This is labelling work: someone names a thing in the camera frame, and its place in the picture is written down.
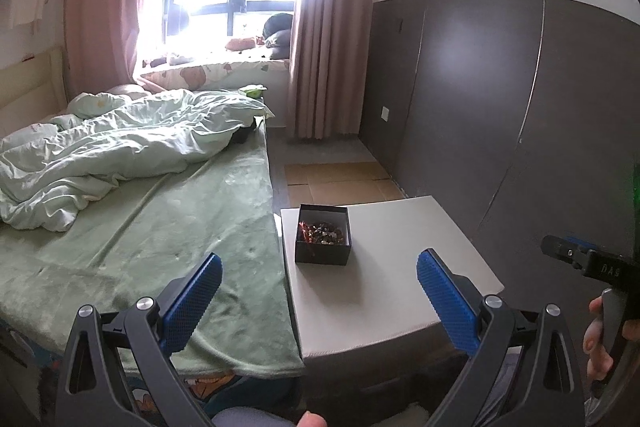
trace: blue gripper pad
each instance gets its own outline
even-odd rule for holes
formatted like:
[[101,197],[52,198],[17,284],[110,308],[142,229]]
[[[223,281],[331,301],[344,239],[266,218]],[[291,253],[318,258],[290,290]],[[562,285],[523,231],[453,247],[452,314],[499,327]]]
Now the blue gripper pad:
[[418,281],[453,345],[472,357],[480,347],[478,317],[452,281],[458,276],[452,276],[439,260],[431,248],[423,251],[416,267]]
[[186,347],[222,283],[222,260],[215,254],[209,255],[184,283],[162,318],[160,348],[167,356]]

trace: headboard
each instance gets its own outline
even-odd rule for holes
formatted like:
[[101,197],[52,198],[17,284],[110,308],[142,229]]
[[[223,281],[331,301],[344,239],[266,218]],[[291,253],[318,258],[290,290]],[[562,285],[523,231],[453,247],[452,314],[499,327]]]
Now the headboard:
[[66,107],[62,49],[0,70],[0,137]]

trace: silver screw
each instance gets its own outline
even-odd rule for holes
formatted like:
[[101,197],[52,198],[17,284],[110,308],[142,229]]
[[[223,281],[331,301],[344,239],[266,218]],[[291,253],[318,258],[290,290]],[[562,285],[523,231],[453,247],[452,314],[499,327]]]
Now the silver screw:
[[497,295],[487,295],[484,298],[484,303],[489,306],[489,308],[498,309],[502,306],[502,299],[500,299]]
[[136,308],[138,308],[139,310],[148,310],[153,305],[154,300],[151,297],[143,297],[138,302],[136,302]]
[[553,317],[558,317],[560,314],[560,308],[555,304],[548,304],[546,305],[546,312]]
[[91,304],[85,304],[78,310],[78,315],[81,317],[88,317],[94,312],[94,307]]

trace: white stool top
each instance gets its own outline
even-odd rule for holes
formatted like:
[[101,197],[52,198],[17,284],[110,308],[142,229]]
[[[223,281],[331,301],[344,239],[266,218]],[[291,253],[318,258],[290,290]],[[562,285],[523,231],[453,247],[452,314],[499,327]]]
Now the white stool top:
[[482,295],[504,287],[432,197],[348,205],[347,266],[296,264],[297,208],[282,210],[284,249],[302,358],[326,357],[437,325],[416,277],[420,252],[435,249]]

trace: green blanket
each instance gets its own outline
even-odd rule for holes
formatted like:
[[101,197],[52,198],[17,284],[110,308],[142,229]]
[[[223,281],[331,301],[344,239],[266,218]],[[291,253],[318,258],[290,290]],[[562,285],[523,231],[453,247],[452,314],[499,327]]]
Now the green blanket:
[[[178,373],[299,375],[263,126],[179,174],[123,183],[66,233],[1,225],[0,317],[62,353],[81,305],[125,309],[213,251],[223,282],[187,348],[172,356]],[[130,352],[123,355],[135,372]]]

